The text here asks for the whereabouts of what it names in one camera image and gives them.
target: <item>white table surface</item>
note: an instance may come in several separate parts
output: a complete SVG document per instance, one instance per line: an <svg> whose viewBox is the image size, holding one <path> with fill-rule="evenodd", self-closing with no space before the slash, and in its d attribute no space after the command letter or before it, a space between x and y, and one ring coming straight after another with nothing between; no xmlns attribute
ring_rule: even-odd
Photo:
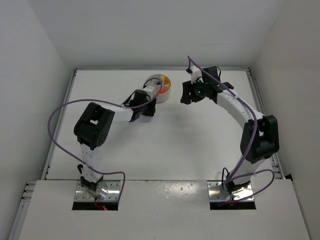
<svg viewBox="0 0 320 240"><path fill-rule="evenodd" d="M180 103L182 82L190 75L184 70L78 70L69 101L99 99L121 104L153 74L171 80L170 98L156 105L154 117L111 125L102 146L105 172L124 171L128 180L217 180L223 167L232 170L241 156L242 129L213 101L204 99L185 105ZM222 71L222 82L231 83L239 96L255 106L244 70ZM82 157L73 133L74 126L89 102L67 107L57 141ZM79 163L55 148L47 179L78 180ZM260 166L271 168L270 161ZM121 175L105 179L122 179Z"/></svg>
<svg viewBox="0 0 320 240"><path fill-rule="evenodd" d="M268 179L254 178L253 190ZM38 181L20 240L308 240L290 180L256 210L210 210L206 181L127 181L118 211L72 211L76 181Z"/></svg>

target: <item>red wire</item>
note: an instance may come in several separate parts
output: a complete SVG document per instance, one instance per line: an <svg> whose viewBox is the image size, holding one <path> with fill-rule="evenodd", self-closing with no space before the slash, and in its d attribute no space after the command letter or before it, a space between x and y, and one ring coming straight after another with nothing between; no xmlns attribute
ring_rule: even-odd
<svg viewBox="0 0 320 240"><path fill-rule="evenodd" d="M97 199L94 200L94 205L95 205L98 209L102 210L101 207L97 204Z"/></svg>

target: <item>robotic arm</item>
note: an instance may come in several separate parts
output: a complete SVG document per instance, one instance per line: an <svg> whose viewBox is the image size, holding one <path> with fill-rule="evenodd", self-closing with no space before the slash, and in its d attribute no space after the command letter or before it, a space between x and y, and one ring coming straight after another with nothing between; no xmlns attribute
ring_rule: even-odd
<svg viewBox="0 0 320 240"><path fill-rule="evenodd" d="M82 159L87 165L77 166L81 173L80 182L94 197L102 197L103 175L91 170L88 166L98 169L101 163L100 146L107 139L110 127L115 122L134 122L140 115L153 117L156 112L155 86L144 86L135 90L122 104L123 107L88 104L74 127L74 134L80 143Z"/></svg>
<svg viewBox="0 0 320 240"><path fill-rule="evenodd" d="M204 70L220 81L216 67L205 68ZM189 105L199 102L204 98L209 98L213 100L215 104L224 108L238 122L243 130L240 143L240 149L243 155L254 129L254 118L251 112L237 100L238 94L230 83L224 82L223 84L227 86L236 97L230 94L221 84L213 81L206 74L203 74L196 66L187 69L187 72L191 74L191 80L182 84L183 94L180 102ZM256 131L254 141L245 161L237 170L234 169L230 172L233 175L232 178L254 173L265 159L270 158L272 154L279 150L277 119L273 115L265 116L256 110L253 110L253 112L257 118L258 130ZM247 176L229 181L225 184L226 190L231 194L231 192L243 187L246 188L250 183L250 179L251 176Z"/></svg>

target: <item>white wall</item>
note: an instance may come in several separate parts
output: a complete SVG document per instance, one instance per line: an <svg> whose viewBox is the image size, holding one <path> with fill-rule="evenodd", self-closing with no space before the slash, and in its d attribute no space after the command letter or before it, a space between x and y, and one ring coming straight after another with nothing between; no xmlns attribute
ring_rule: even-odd
<svg viewBox="0 0 320 240"><path fill-rule="evenodd" d="M266 111L278 118L280 157L314 240L320 239L319 10L319 0L287 0L254 68Z"/></svg>
<svg viewBox="0 0 320 240"><path fill-rule="evenodd" d="M0 240L9 236L26 181L41 177L50 112L71 73L26 0L0 3Z"/></svg>
<svg viewBox="0 0 320 240"><path fill-rule="evenodd" d="M249 66L284 0L28 0L79 66Z"/></svg>

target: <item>rectangular cutout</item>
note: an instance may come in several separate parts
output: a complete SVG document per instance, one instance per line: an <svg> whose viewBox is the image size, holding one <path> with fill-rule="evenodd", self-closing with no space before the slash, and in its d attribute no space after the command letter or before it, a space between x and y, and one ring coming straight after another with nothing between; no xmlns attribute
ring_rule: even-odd
<svg viewBox="0 0 320 240"><path fill-rule="evenodd" d="M92 201L75 201L72 206L72 210L81 211L118 211L117 202L97 202L95 205Z"/></svg>
<svg viewBox="0 0 320 240"><path fill-rule="evenodd" d="M219 202L210 202L210 210L256 210L256 204L254 201L240 201L224 205Z"/></svg>

